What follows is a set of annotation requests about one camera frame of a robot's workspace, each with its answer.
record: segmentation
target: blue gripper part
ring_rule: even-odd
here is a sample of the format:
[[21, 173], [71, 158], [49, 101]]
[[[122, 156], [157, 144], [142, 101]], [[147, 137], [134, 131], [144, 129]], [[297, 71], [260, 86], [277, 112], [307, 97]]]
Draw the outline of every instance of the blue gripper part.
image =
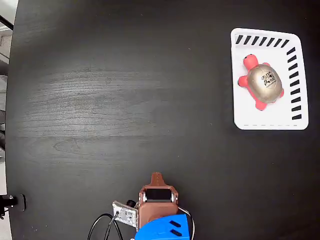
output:
[[186, 214], [165, 216], [144, 225], [134, 240], [190, 240]]

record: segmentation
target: black table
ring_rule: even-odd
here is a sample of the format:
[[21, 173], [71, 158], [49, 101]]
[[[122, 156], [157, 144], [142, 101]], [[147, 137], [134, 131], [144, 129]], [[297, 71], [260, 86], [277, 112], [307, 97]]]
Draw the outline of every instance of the black table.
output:
[[[137, 199], [154, 171], [193, 213], [197, 240], [319, 239], [320, 6], [237, 2], [19, 2], [6, 176], [28, 206], [10, 212], [13, 239], [84, 240], [113, 200]], [[306, 130], [234, 125], [236, 27], [300, 37]]]

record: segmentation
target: white plastic tray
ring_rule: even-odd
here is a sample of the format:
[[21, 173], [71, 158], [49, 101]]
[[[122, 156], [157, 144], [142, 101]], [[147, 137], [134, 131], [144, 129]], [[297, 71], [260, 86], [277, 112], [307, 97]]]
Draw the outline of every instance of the white plastic tray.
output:
[[[238, 85], [247, 75], [244, 58], [253, 54], [278, 73], [284, 96], [265, 110], [256, 109], [248, 90]], [[303, 130], [308, 126], [304, 58], [298, 36], [291, 33], [235, 28], [231, 32], [234, 123], [243, 130]]]

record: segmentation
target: brown gripper part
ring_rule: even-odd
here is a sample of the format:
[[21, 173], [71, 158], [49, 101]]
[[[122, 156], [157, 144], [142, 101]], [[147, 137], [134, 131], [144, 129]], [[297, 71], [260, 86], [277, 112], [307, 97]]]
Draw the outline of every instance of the brown gripper part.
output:
[[[170, 189], [174, 200], [173, 202], [143, 202], [144, 192], [147, 189]], [[151, 176], [151, 183], [145, 185], [139, 192], [139, 228], [153, 220], [177, 214], [178, 196], [178, 192], [173, 186], [166, 185], [162, 174], [154, 172]]]

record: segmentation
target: toy turtle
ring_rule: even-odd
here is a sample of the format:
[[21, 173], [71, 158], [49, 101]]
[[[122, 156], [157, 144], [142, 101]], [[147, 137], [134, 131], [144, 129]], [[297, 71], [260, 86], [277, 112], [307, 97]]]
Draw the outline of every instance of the toy turtle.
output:
[[257, 109], [264, 110], [267, 104], [274, 103], [284, 95], [280, 77], [269, 63], [259, 64], [257, 57], [250, 54], [244, 58], [243, 64], [248, 74], [241, 76], [238, 84], [248, 89]]

